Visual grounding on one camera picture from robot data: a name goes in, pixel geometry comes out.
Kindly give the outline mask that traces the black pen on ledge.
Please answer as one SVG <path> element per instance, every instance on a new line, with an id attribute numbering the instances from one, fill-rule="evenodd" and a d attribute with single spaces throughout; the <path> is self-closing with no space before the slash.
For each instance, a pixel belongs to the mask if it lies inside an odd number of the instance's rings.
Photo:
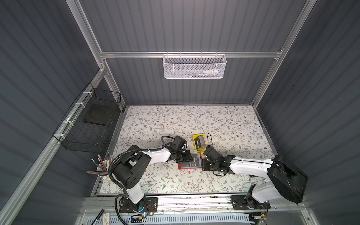
<path id="1" fill-rule="evenodd" d="M 100 218 L 102 217 L 104 213 L 104 210 L 102 209 L 99 214 L 95 217 L 94 221 L 91 223 L 91 225 L 96 225 L 98 223 L 98 221 L 100 220 Z"/>

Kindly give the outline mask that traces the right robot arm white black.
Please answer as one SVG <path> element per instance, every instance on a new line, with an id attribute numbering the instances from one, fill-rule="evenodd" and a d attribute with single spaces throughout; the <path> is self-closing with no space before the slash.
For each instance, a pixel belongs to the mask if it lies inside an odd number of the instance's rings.
<path id="1" fill-rule="evenodd" d="M 250 186 L 239 204 L 249 209 L 266 207 L 270 200 L 284 198 L 295 204 L 303 201 L 308 176 L 285 157 L 276 155 L 272 159 L 248 159 L 228 155 L 224 157 L 213 146 L 204 152 L 202 169 L 215 176 L 247 174 L 267 179 L 261 185 Z"/>

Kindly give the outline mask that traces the white pencil cup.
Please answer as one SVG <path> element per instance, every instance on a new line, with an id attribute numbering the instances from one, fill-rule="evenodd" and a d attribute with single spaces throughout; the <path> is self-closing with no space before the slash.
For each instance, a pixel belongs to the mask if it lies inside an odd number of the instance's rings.
<path id="1" fill-rule="evenodd" d="M 111 159 L 104 160 L 102 163 L 99 163 L 96 169 L 98 177 L 107 177 L 109 173 L 108 171 L 110 169 L 110 165 L 111 165 Z"/>

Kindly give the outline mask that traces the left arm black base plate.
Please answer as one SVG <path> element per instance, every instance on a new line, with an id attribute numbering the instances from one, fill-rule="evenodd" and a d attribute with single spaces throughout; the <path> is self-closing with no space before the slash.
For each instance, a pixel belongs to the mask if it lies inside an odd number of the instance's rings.
<path id="1" fill-rule="evenodd" d="M 144 197 L 139 203 L 132 203 L 126 198 L 122 198 L 119 203 L 120 213 L 141 213 L 141 212 L 157 212 L 158 198 Z"/>

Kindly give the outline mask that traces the small white red box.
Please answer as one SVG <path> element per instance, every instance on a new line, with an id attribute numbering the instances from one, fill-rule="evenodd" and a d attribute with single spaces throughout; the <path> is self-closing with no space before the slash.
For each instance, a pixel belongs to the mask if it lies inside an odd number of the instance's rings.
<path id="1" fill-rule="evenodd" d="M 102 216 L 102 225 L 110 225 L 111 224 L 111 214 L 105 213 Z"/>

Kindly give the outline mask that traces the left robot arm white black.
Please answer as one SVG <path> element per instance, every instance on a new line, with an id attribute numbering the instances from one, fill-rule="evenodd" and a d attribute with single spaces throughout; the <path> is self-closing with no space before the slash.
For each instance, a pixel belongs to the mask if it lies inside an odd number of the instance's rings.
<path id="1" fill-rule="evenodd" d="M 160 140 L 162 145 L 153 149 L 132 145 L 110 163 L 110 180 L 121 188 L 125 198 L 133 205 L 141 205 L 145 201 L 139 182 L 149 165 L 169 161 L 181 164 L 193 160 L 184 138 L 161 136 Z"/>

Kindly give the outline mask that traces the white tube in basket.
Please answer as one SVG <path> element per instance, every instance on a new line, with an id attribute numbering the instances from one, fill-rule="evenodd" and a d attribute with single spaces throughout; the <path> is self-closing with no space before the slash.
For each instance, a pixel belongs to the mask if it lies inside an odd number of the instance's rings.
<path id="1" fill-rule="evenodd" d="M 211 69 L 203 71 L 204 74 L 220 76 L 223 73 L 222 69 Z"/>

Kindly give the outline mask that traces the stack of credit cards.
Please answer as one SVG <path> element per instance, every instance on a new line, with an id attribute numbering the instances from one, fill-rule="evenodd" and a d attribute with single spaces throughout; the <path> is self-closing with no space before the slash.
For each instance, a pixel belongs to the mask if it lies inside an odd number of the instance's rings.
<path id="1" fill-rule="evenodd" d="M 200 135 L 195 139 L 196 147 L 198 150 L 205 149 L 206 148 L 206 135 Z"/>

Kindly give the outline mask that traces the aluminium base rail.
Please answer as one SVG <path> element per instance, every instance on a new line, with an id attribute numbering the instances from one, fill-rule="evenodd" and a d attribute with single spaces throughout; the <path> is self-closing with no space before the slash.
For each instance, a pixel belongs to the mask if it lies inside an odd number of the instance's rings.
<path id="1" fill-rule="evenodd" d="M 270 200 L 269 209 L 250 209 L 242 206 L 240 210 L 233 208 L 231 200 L 233 193 L 207 193 L 207 194 L 148 194 L 147 198 L 157 198 L 157 214 L 181 213 L 213 213 L 213 212 L 287 212 L 309 210 L 307 202 L 295 204 L 283 198 Z M 115 213 L 115 196 L 86 197 L 78 214 L 79 217 L 95 216 L 101 210 L 105 213 Z"/>

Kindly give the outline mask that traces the yellow plastic card tray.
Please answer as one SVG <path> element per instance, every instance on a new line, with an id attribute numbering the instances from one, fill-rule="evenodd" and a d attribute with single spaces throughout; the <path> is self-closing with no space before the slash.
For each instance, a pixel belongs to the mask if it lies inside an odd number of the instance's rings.
<path id="1" fill-rule="evenodd" d="M 193 141 L 197 153 L 205 152 L 207 146 L 206 137 L 206 134 L 193 135 Z"/>

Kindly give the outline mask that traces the red leather card holder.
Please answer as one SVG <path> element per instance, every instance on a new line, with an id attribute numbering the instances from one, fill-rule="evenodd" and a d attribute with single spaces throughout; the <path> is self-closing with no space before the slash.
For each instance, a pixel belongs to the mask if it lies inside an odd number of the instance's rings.
<path id="1" fill-rule="evenodd" d="M 186 164 L 180 163 L 180 164 L 178 164 L 178 169 L 184 170 L 184 169 L 199 169 L 199 168 L 191 168 L 189 163 L 186 163 Z"/>

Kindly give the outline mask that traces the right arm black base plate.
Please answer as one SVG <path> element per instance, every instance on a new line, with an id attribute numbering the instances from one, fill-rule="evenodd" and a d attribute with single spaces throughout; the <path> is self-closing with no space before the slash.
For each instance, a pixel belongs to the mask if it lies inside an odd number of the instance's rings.
<path id="1" fill-rule="evenodd" d="M 269 210 L 271 205 L 268 201 L 264 203 L 257 202 L 253 197 L 246 197 L 246 195 L 231 195 L 230 201 L 233 209 L 239 210 Z"/>

